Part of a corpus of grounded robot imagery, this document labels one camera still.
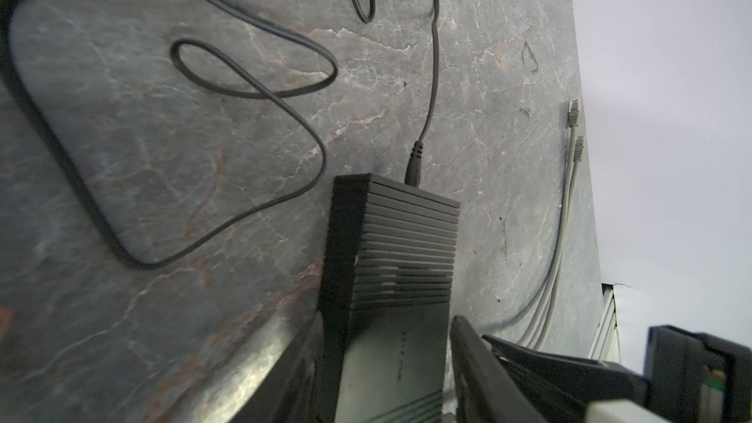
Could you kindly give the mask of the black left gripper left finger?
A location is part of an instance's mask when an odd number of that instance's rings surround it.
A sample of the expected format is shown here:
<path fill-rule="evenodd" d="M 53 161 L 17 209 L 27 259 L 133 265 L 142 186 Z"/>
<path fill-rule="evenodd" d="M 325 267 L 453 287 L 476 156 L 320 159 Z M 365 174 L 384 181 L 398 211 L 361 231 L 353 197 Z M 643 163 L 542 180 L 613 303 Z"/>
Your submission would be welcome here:
<path fill-rule="evenodd" d="M 323 320 L 317 313 L 230 422 L 317 422 L 322 361 Z"/>

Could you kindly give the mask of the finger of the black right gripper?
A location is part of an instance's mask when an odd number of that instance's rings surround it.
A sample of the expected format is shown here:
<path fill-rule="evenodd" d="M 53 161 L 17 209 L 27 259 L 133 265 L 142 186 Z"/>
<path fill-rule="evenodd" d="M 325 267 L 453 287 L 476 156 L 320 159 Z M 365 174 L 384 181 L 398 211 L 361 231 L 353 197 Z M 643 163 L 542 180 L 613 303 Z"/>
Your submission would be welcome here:
<path fill-rule="evenodd" d="M 549 422 L 584 422 L 589 405 L 599 401 L 647 402 L 647 380 L 614 362 L 534 351 L 485 335 L 525 398 Z"/>

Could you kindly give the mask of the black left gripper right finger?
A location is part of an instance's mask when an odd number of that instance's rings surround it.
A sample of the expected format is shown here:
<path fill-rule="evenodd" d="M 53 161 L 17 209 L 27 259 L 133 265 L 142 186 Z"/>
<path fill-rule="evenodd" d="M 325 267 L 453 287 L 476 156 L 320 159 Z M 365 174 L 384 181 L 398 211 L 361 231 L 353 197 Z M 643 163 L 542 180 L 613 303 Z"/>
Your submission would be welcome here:
<path fill-rule="evenodd" d="M 469 321 L 450 325 L 458 422 L 544 422 Z"/>

